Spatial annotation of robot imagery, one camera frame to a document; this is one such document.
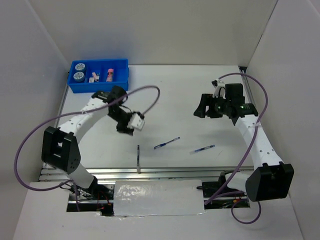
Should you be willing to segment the pink white mini stapler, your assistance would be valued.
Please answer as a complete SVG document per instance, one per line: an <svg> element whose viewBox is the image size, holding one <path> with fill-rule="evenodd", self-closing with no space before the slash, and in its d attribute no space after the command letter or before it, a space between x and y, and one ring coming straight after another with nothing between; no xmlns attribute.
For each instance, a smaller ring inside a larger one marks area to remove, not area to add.
<svg viewBox="0 0 320 240"><path fill-rule="evenodd" d="M96 72L92 72L92 78L94 78L94 82L99 82L100 75L97 74Z"/></svg>

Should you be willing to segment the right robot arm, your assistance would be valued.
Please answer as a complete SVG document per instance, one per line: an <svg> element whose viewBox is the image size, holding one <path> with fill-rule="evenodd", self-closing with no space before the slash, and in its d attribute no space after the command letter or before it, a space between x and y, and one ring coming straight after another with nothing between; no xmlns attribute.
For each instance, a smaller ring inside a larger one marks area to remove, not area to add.
<svg viewBox="0 0 320 240"><path fill-rule="evenodd" d="M226 173L218 184L223 196L230 196L235 190L244 192L252 202L284 199L294 176L294 168L284 163L273 149L263 127L259 114L252 103L245 102L241 83L225 84L220 80L212 82L213 94L203 93L194 116L211 119L227 116L240 131L248 149L245 156L251 156L253 173Z"/></svg>

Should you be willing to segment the pink capped marker tube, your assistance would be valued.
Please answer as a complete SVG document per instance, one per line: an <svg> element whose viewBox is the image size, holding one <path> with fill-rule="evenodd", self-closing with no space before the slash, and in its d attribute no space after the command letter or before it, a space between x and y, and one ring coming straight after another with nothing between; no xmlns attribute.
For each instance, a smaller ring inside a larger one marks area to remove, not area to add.
<svg viewBox="0 0 320 240"><path fill-rule="evenodd" d="M112 82L114 78L114 69L113 68L109 68L107 70L107 77L106 77L106 82Z"/></svg>

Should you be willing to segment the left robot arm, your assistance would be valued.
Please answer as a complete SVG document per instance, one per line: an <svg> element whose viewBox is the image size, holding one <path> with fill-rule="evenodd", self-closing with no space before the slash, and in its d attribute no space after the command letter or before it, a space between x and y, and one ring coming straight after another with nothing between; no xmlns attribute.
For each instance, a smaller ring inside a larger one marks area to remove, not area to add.
<svg viewBox="0 0 320 240"><path fill-rule="evenodd" d="M114 86L110 92L98 91L91 96L86 106L69 121L59 127L48 127L43 134L41 160L62 171L73 180L81 194L88 200L108 189L81 164L79 143L83 136L103 117L108 116L117 122L116 131L132 136L134 129L128 127L133 113L121 109L123 100L110 107L107 104L118 98L125 98L127 92Z"/></svg>

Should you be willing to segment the black gel pen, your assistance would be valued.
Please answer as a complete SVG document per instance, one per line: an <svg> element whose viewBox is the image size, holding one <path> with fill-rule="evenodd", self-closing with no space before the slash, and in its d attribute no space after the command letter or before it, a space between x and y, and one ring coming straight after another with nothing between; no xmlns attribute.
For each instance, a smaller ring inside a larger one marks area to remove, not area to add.
<svg viewBox="0 0 320 240"><path fill-rule="evenodd" d="M136 172L138 174L141 173L141 165L140 165L140 145L137 145L137 162L136 162Z"/></svg>

